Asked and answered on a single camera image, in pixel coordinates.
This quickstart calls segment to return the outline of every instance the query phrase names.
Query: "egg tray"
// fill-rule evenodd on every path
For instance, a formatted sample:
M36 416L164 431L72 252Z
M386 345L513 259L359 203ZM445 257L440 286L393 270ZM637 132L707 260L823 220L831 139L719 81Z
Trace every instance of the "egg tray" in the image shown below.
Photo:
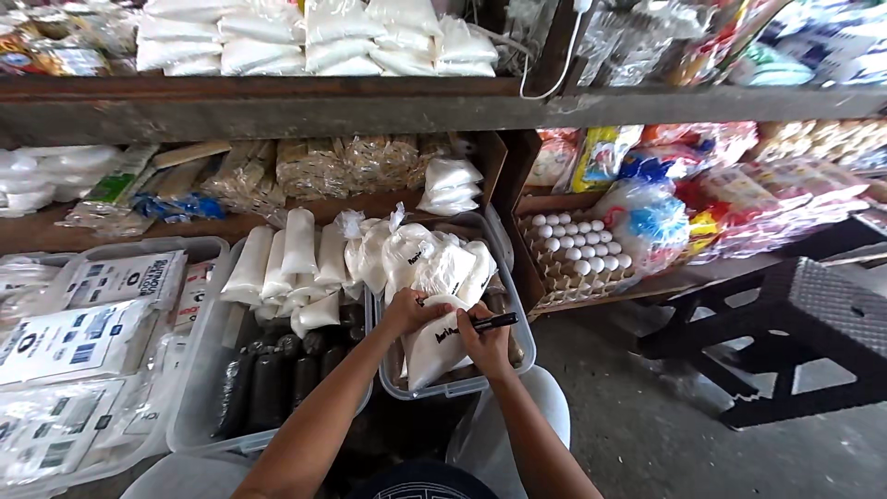
M569 213L573 223L590 223L592 220L595 220L595 217L591 215L591 210L573 210L566 213ZM599 273L592 270L587 275L576 276L566 273L566 265L562 262L546 262L546 255L550 254L550 252L533 249L533 238L529 236L529 231L533 227L532 219L535 215L521 217L518 221L518 231L530 256L536 263L536 268L547 292L539 300L536 305L537 308L600 299L608 296L615 290L623 289L629 283L634 283L635 280L632 279L634 277L634 269L631 267L617 268L613 271L604 269Z

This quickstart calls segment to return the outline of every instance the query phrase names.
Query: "store shelf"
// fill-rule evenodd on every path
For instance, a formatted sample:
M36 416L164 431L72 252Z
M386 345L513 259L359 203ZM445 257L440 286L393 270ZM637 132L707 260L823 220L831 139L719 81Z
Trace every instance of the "store shelf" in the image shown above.
M515 78L22 77L0 80L0 147L630 123L876 116L882 86L598 89L547 102Z

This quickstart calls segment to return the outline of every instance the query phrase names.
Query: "person's right hand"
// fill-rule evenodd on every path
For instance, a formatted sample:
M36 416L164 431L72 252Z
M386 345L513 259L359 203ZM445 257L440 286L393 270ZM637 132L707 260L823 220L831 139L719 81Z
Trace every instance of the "person's right hand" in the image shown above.
M511 363L508 362L508 335L511 334L511 326L487 329L482 334L477 334L471 325L472 319L486 319L493 315L495 314L490 312L483 302L479 302L467 312L461 308L456 311L459 335L462 337L462 344L465 345L468 357L490 380L503 379L508 374L514 373Z

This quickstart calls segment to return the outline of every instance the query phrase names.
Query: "clear plastic bin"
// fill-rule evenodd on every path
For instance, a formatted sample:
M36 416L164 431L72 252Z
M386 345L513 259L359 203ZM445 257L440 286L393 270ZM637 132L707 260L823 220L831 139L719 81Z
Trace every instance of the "clear plastic bin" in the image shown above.
M171 250L185 250L188 255L189 263L218 258L218 266L224 266L224 262L228 258L228 243L217 237L164 237L145 239L140 242L106 244L104 246L87 249L79 255L76 253L26 253L21 256L37 258L40 260L40 263L44 265L63 266L71 264L62 272L69 272L70 276L73 276L77 264L84 258L88 260L124 258ZM214 288L218 281L219 279L213 276L209 283L209 287L211 289ZM195 328L197 328L198 324L201 324L204 321L207 312L208 310L206 307L201 308L200 313L197 316L197 321L194 323ZM174 409L174 406L175 404L170 404L169 409L162 413L161 420L158 421L153 432L148 435L145 442L132 454L126 455L112 462L98 463L89 468L78 470L73 473L39 479L27 485L4 489L4 499L38 499L63 494L69 487L112 477L128 470L147 457L167 452L166 422L169 415L173 414L172 410Z
M236 338L226 337L229 317L238 304L218 299L219 291L231 275L246 239L241 240L231 250L231 258L226 265L217 265L213 276L214 286L208 293L207 314L203 322L196 322L192 329L192 344L188 346L188 366L182 375L182 391L176 396L177 406L167 429L167 444L173 452L186 452L193 455L210 452L236 450L241 453L254 452L268 446L277 430L253 433L235 439L224 440L213 437L218 425L219 396L222 393L225 367L234 359L236 351L226 342ZM371 296L365 290L364 296ZM367 332L372 326L372 302L364 303ZM366 390L357 413L364 410L373 392L373 382Z
M514 341L516 341L517 344L523 349L523 361L519 366L515 367L514 370L519 375L527 372L528 370L530 370L531 367L533 367L533 364L536 362L536 343L533 341L533 334L530 331L530 324L527 322L527 316L523 312L521 299L517 296L517 289L514 287L514 282L511 279L511 273L508 272L508 269L510 267L507 265L506 259L504 257L502 240L500 236L492 230L491 224L486 218L482 217L479 213L473 211L460 213L455 217L450 217L439 221L449 222L459 226L480 227L483 230L483 238L489 243L490 253L496 260L496 265L499 268L499 278L502 280L502 283L505 284L505 287L508 291L508 296L511 298L507 310L509 312L517 312L518 321L517 324L514 324L511 327L511 332L514 335ZM375 298L373 308L374 326L378 324L381 320L382 313L384 312L384 305L385 304L381 299L379 299L378 297ZM389 348L389 351L385 354L385 357L382 358L382 362L379 366L379 379L382 381L382 387L385 388L385 391L390 393L391 396L396 399L424 399L425 397L439 395L441 393L443 395L446 395L448 398L459 397L460 395L465 395L467 393L479 392L484 388L490 386L490 383L487 381L487 378L485 376L477 376L468 379L462 379L459 381L453 381L450 383L437 385L432 384L431 386L421 388L419 390L416 390L415 392L409 392L398 388L394 381L395 379L400 377L403 364L404 348L399 341L396 341L393 345L391 345L391 348Z

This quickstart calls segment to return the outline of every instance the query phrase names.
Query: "stool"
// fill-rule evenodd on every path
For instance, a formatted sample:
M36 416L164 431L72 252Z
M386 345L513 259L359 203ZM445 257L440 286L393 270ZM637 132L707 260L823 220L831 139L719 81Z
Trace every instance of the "stool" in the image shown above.
M757 298L732 307L725 298L758 289ZM638 342L648 359L683 358L734 397L718 419L733 428L812 416L887 400L887 298L863 289L809 258L793 258L699 289L665 305L676 307L662 329ZM690 321L696 308L714 315ZM737 367L777 373L773 396L712 359L703 348L740 337ZM794 394L797 367L830 359L856 381Z

